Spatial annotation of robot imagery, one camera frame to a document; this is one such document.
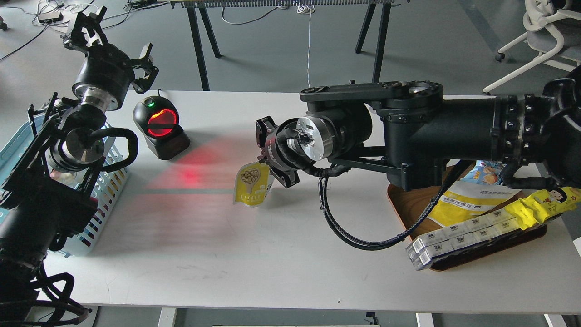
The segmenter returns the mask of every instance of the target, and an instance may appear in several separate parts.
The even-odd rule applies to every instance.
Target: wooden tray
[[[425,189],[405,192],[403,189],[397,186],[389,185],[387,195],[389,202],[391,202],[401,223],[407,229],[414,224],[419,215],[430,202],[431,198],[436,195],[439,189],[439,186],[432,186]],[[522,197],[524,197],[524,194],[519,192],[508,201],[496,206],[491,211],[498,210]],[[434,221],[426,219],[410,234],[410,241],[413,241],[419,235],[440,228],[441,226]],[[518,229],[511,233],[505,234],[502,237],[499,237],[495,241],[483,243],[481,246],[470,248],[469,250],[451,255],[442,260],[438,260],[432,264],[430,269],[434,271],[444,271],[452,267],[459,266],[461,264],[465,264],[467,262],[505,250],[506,248],[517,246],[530,240],[537,239],[546,233],[546,225],[541,225],[536,228],[529,228],[527,230]]]

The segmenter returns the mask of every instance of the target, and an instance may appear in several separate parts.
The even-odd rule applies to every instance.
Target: white table
[[[319,210],[317,178],[285,190],[275,182],[256,208],[232,204],[238,169],[255,161],[254,121],[306,111],[298,94],[172,91],[192,140],[160,161],[132,121],[130,92],[109,122],[137,131],[138,159],[105,231],[86,257],[51,254],[49,274],[69,272],[84,304],[181,308],[317,308],[411,312],[581,312],[581,258],[563,223],[546,236],[446,272],[416,272],[407,242],[352,248]],[[374,116],[372,139],[381,144]],[[384,175],[353,170],[329,183],[329,204],[356,236],[401,232]]]

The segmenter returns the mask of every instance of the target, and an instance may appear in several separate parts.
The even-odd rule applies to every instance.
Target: blue plastic basket
[[[41,126],[42,120],[42,116],[36,117],[34,120],[36,126]],[[20,157],[22,157],[27,147],[32,143],[33,138],[30,125],[25,123],[18,129],[12,139],[8,141],[2,151],[0,151],[0,185],[8,178]],[[108,145],[112,144],[114,141],[114,137],[105,138],[105,146],[108,147]],[[111,165],[121,160],[123,160],[123,156],[119,153],[117,147],[112,145],[105,159],[106,164]],[[67,185],[72,188],[77,187],[83,179],[83,176],[84,172],[78,172],[77,177]],[[128,177],[129,171],[127,168],[122,168],[111,173],[102,172],[99,175],[99,179],[97,180],[92,192],[92,196],[99,201],[96,214],[91,218],[91,221],[87,224],[82,233],[67,239],[64,248],[58,251],[59,253],[68,257],[70,255],[86,255],[91,252],[99,239],[99,235],[101,235],[103,231],[103,227],[105,227],[105,223],[107,222]],[[0,208],[0,223],[2,223],[7,214],[7,210]]]

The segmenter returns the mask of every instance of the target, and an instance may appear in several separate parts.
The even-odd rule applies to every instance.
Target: gray floor
[[[531,60],[536,54],[526,44],[514,47],[502,64],[494,61],[496,49],[523,32],[521,0],[413,0],[393,8],[389,22],[382,78],[433,80],[447,94],[480,94],[482,88]],[[123,12],[124,1],[97,0],[109,8],[107,16]],[[37,1],[11,0],[6,6],[35,11]],[[371,81],[379,17],[376,13],[363,47],[354,48],[366,6],[319,6],[312,15],[310,33],[310,85]],[[226,10],[231,21],[242,22],[262,15],[268,8]],[[214,91],[298,92],[308,86],[307,47],[309,17],[294,9],[276,10],[258,22],[232,26],[222,22],[219,9],[209,9],[214,33],[225,56],[211,55],[202,30],[202,43],[210,87]],[[18,9],[0,7],[10,27],[0,31],[0,57],[38,34],[32,16]],[[120,22],[123,17],[105,21]],[[160,69],[153,88],[201,90],[198,67],[185,9],[169,5],[131,14],[123,24],[106,30],[109,41],[131,57],[146,42],[153,43],[155,65]],[[69,96],[83,61],[79,52],[65,50],[59,33],[47,30],[38,39],[0,62],[0,106],[3,114],[24,112],[40,105],[58,91]],[[541,65],[493,91],[496,95],[540,93],[543,85],[565,73]],[[192,108],[205,110],[212,108]],[[289,116],[304,112],[297,108]],[[11,130],[0,130],[0,140]],[[570,214],[573,235],[580,235],[579,213]],[[156,326],[158,308],[102,307],[95,326]],[[378,312],[385,326],[414,326],[410,313]],[[181,310],[176,326],[367,324],[364,312],[295,310]],[[436,326],[546,326],[540,315],[437,315]]]

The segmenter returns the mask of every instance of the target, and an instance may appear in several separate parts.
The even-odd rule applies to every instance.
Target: yellow snack bag
[[[444,192],[428,218],[440,226],[467,221],[507,201],[519,191],[501,185],[459,180]]]
[[[272,186],[272,176],[268,165],[254,162],[243,166],[234,182],[234,203],[248,207],[261,204]]]
[[[522,230],[544,223],[547,219],[577,208],[581,201],[581,190],[573,187],[557,187],[554,190],[539,190],[526,198],[519,199],[504,209],[517,218]]]

